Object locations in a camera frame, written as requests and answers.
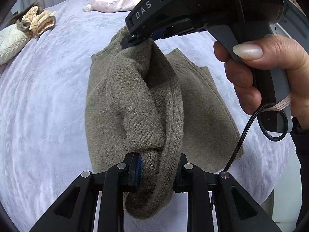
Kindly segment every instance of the finger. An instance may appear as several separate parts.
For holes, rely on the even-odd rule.
[[[243,88],[234,85],[236,95],[244,112],[252,115],[254,111],[261,105],[262,96],[255,87]]]
[[[214,43],[214,55],[221,62],[226,62],[230,58],[228,51],[219,41]]]
[[[252,86],[253,75],[247,65],[237,63],[230,59],[225,62],[224,67],[227,78],[231,83],[244,88]]]
[[[257,69],[298,69],[309,63],[308,54],[297,41],[279,35],[236,45],[233,51]]]

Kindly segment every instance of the fingernail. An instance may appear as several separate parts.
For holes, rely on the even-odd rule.
[[[251,94],[245,94],[242,96],[243,106],[246,108],[246,111],[249,114],[253,113],[252,105],[253,105],[253,96]]]
[[[269,33],[265,35],[265,37],[270,37],[270,36],[274,36],[274,34]]]
[[[256,60],[263,56],[263,50],[257,44],[242,43],[233,47],[233,52],[244,60]]]

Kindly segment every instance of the textured bedspread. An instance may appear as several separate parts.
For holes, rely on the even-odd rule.
[[[29,231],[83,170],[92,169],[84,126],[91,55],[108,45],[128,12],[84,12],[89,1],[68,0],[52,7],[56,27],[32,39],[0,76],[0,201],[21,232]],[[157,44],[164,54],[179,48],[196,65],[209,67],[242,132],[249,116],[213,54],[213,42],[203,32]],[[245,154],[230,172],[262,203],[293,149],[289,135],[271,142],[255,121],[245,139]],[[185,232],[186,207],[186,194],[174,194],[171,203],[149,220],[125,215],[126,231]]]

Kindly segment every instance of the sweater cuff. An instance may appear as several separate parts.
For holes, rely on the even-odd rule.
[[[293,129],[291,132],[291,137],[298,153],[309,154],[309,129],[303,130],[300,127],[297,118],[293,118]]]

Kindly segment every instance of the gripper handle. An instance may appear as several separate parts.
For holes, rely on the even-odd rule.
[[[239,44],[237,36],[235,36],[237,34],[234,34],[228,25],[210,26],[208,32],[227,49],[235,62],[242,63],[242,60],[233,52],[233,47]],[[247,39],[250,41],[263,38],[268,34],[273,34],[273,32],[267,23],[254,22],[248,25]],[[289,83],[285,70],[280,68],[272,70],[250,69],[253,74],[253,85],[262,95],[262,104],[279,103],[289,95]],[[283,111],[288,118],[289,133],[293,126],[290,105]],[[284,119],[279,112],[262,112],[258,115],[258,119],[269,132],[283,133],[285,130]]]

